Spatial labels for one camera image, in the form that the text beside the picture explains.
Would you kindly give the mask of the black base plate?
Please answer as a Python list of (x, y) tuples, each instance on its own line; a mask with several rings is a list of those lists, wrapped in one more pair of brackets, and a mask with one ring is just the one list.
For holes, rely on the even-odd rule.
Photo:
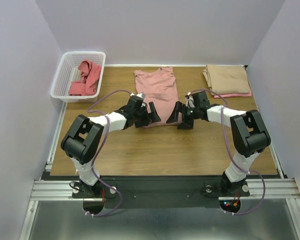
[[(82, 208), (88, 214), (99, 216), (113, 209), (164, 209), (164, 208), (219, 208), (221, 200), (249, 196), (246, 180), (240, 190), (222, 193), (221, 175), (198, 176), (102, 176), (102, 191), (90, 195), (74, 190), (80, 180), (72, 181), (74, 198), (89, 199)], [(212, 193), (205, 191), (211, 185)]]

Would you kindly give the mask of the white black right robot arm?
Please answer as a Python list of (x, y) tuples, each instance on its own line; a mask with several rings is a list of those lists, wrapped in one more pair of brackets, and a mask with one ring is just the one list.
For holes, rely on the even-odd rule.
[(190, 130), (194, 120), (221, 124), (229, 167), (223, 172), (220, 191), (232, 195), (244, 185), (247, 175), (254, 173), (252, 163), (271, 144), (271, 137), (257, 110), (239, 111), (219, 104), (198, 103), (188, 106), (176, 102), (168, 124), (177, 122), (181, 114), (180, 130)]

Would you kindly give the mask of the pink printed t shirt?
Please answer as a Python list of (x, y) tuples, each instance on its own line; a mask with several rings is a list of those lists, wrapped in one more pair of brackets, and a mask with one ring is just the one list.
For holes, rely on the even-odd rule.
[(134, 71), (135, 88), (138, 93), (145, 93), (144, 101), (154, 103), (160, 122), (154, 122), (147, 127), (166, 126), (176, 102), (179, 101), (176, 77), (172, 67), (160, 67), (154, 72)]

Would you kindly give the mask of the aluminium frame rail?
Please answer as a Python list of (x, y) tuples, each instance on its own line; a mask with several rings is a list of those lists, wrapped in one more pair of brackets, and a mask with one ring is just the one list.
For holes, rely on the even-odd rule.
[[(67, 104), (61, 107), (58, 124), (55, 130), (50, 153), (46, 161), (45, 170), (40, 178), (33, 183), (30, 200), (22, 226), (20, 239), (30, 240), (35, 232), (35, 220), (39, 210), (40, 202), (87, 202), (88, 198), (74, 198), (73, 190), (69, 186), (71, 181), (76, 182), (74, 176), (51, 176), (50, 172), (55, 162), (57, 150), (57, 138), (60, 136), (62, 124), (66, 114)], [(278, 201), (283, 200), (282, 213), (286, 216), (292, 231), (292, 237), (300, 240), (300, 192), (297, 183), (293, 178), (285, 178), (278, 159), (274, 160), (279, 177), (266, 176), (265, 179), (253, 175), (246, 181), (248, 196), (242, 196), (241, 200), (253, 201)]]

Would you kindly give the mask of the crumpled red t shirt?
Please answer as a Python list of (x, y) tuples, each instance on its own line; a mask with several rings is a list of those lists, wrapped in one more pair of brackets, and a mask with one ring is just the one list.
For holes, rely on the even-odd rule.
[(97, 93), (97, 84), (102, 67), (87, 59), (78, 66), (80, 80), (73, 81), (68, 94), (70, 96), (93, 96)]

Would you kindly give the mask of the circuit board with leds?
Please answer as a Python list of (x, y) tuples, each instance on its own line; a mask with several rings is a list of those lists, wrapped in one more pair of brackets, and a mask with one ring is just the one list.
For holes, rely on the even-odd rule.
[(219, 205), (226, 212), (237, 213), (241, 208), (241, 201), (237, 199), (220, 200)]

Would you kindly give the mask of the white plastic basket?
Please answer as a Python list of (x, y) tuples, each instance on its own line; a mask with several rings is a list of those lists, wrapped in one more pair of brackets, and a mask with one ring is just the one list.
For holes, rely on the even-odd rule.
[[(81, 71), (78, 69), (82, 61), (88, 60), (101, 66), (100, 77), (96, 83), (96, 93), (90, 96), (69, 95), (72, 82), (79, 81)], [(102, 51), (68, 51), (64, 53), (54, 75), (50, 96), (65, 103), (93, 103), (98, 100), (103, 73), (106, 62), (106, 54)]]

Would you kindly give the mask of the white round knob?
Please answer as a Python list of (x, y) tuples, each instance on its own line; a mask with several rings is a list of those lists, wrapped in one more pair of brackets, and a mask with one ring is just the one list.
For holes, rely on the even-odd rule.
[(116, 188), (114, 186), (112, 186), (110, 189), (109, 189), (110, 193), (111, 194), (115, 194), (116, 193)]

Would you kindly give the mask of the silver round knob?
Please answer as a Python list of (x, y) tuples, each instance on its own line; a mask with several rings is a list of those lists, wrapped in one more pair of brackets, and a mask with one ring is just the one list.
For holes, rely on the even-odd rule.
[(211, 193), (213, 192), (213, 187), (212, 187), (211, 185), (207, 184), (207, 185), (205, 186), (205, 192), (206, 192), (207, 194), (211, 194)]

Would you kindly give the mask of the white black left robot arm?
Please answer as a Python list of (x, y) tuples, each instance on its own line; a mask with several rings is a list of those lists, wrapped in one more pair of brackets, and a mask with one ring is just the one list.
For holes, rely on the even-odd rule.
[(100, 174), (94, 169), (95, 160), (110, 132), (131, 126), (146, 127), (160, 122), (153, 102), (145, 103), (140, 94), (131, 95), (126, 105), (98, 117), (78, 115), (61, 141), (60, 147), (74, 163), (79, 174), (78, 185), (73, 190), (96, 197), (102, 192)]

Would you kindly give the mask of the folded beige t shirt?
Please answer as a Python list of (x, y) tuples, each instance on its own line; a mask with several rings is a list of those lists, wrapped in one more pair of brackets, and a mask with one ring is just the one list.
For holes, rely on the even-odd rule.
[(249, 85), (247, 72), (240, 65), (220, 66), (208, 64), (202, 73), (210, 90), (212, 87), (223, 85)]

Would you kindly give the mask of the folded pink t shirt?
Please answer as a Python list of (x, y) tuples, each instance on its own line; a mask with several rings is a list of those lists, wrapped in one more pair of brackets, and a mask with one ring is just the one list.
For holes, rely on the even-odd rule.
[(251, 97), (252, 91), (249, 85), (220, 85), (217, 87), (212, 87), (211, 90), (216, 94), (213, 95), (215, 99), (231, 97)]

